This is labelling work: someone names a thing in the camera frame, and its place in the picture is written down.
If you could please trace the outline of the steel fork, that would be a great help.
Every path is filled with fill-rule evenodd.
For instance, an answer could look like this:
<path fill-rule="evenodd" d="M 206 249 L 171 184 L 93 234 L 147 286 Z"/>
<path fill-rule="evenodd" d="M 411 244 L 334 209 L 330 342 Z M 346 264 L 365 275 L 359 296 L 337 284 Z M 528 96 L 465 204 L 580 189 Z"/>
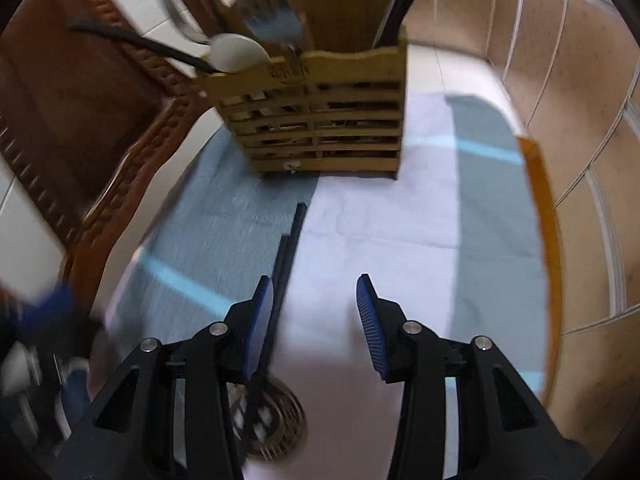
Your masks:
<path fill-rule="evenodd" d="M 260 41 L 292 54 L 302 52 L 303 23 L 288 0 L 235 0 L 245 26 Z"/>

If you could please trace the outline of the white ceramic spoon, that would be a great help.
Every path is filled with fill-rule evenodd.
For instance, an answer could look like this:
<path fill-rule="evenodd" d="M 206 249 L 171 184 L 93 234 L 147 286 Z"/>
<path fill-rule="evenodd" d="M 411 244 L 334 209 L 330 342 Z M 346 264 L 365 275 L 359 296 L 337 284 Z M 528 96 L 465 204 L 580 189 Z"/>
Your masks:
<path fill-rule="evenodd" d="M 208 60 L 220 72 L 237 73 L 267 63 L 269 54 L 254 39 L 225 32 L 209 39 Z"/>

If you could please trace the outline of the kitchen counter cabinets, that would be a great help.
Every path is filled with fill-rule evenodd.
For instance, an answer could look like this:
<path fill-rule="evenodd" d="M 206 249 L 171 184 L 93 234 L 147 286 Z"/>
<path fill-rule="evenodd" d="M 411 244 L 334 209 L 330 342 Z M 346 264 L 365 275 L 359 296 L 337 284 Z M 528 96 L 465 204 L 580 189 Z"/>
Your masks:
<path fill-rule="evenodd" d="M 639 393 L 639 47 L 612 0 L 416 0 L 412 39 L 485 60 L 544 161 L 559 232 L 553 411 Z"/>

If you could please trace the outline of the checked grey pink cushion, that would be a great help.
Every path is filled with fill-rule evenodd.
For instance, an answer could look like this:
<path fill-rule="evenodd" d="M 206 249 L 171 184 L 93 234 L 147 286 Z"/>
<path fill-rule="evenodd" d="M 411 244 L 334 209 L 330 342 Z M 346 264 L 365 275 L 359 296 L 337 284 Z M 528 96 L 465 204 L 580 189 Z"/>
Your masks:
<path fill-rule="evenodd" d="M 490 337 L 536 393 L 548 278 L 525 160 L 475 96 L 408 95 L 396 177 L 263 178 L 226 129 L 194 160 L 105 311 L 121 354 L 193 336 L 253 295 L 298 204 L 308 207 L 271 362 L 303 405 L 302 446 L 250 479 L 382 479 L 402 389 L 375 373 L 356 307 L 378 294 L 439 336 Z"/>

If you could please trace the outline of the carved brown wooden chair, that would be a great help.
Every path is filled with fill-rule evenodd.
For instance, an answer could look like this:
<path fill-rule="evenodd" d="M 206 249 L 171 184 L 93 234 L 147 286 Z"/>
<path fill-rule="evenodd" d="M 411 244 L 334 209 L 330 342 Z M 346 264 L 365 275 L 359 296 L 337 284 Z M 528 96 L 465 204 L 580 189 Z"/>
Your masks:
<path fill-rule="evenodd" d="M 112 0 L 1 0 L 1 154 L 64 247 L 62 280 L 89 311 L 154 174 L 207 110 L 160 56 L 81 32 L 118 27 Z"/>

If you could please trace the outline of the wooden utensil holder box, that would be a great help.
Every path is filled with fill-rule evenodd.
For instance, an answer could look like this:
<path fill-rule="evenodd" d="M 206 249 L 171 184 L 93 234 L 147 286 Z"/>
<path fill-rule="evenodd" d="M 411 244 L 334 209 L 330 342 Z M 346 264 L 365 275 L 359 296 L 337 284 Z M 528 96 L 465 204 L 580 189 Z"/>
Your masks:
<path fill-rule="evenodd" d="M 372 44 L 390 0 L 288 0 L 302 52 L 199 73 L 198 84 L 260 174 L 396 177 L 404 134 L 407 43 Z"/>

